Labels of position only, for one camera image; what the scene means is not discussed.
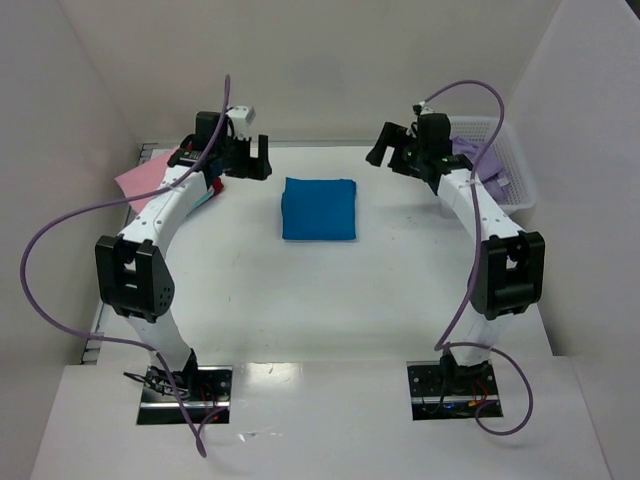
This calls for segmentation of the blue t shirt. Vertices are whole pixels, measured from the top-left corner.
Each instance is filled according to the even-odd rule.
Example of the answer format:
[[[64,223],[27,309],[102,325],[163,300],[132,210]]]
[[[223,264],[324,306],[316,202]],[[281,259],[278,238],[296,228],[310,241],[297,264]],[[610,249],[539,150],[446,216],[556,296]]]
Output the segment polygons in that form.
[[[287,177],[281,196],[282,238],[287,241],[356,239],[356,182]]]

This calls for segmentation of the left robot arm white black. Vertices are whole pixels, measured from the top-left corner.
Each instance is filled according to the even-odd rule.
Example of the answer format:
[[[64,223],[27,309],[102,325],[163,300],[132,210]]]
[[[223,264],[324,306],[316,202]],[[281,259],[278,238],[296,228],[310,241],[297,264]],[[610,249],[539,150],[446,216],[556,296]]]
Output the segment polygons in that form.
[[[198,376],[196,354],[171,313],[175,283],[165,262],[167,250],[180,224],[220,176],[263,181],[271,174],[267,136],[259,136],[258,154],[251,154],[254,118],[251,106],[199,112],[194,134],[164,164],[160,195],[118,235],[96,243],[100,297],[150,347],[145,380],[158,390],[177,386],[187,396]]]

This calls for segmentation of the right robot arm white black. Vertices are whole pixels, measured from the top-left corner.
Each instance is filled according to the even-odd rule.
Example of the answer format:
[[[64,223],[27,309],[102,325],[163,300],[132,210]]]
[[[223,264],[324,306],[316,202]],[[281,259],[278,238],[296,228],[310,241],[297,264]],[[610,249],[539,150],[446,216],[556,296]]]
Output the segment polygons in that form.
[[[436,343],[443,387],[456,390],[486,372],[503,331],[540,300],[546,245],[487,190],[481,171],[491,144],[467,154],[455,147],[451,128],[446,114],[418,109],[409,126],[385,123],[366,160],[425,182],[474,242],[466,293]]]

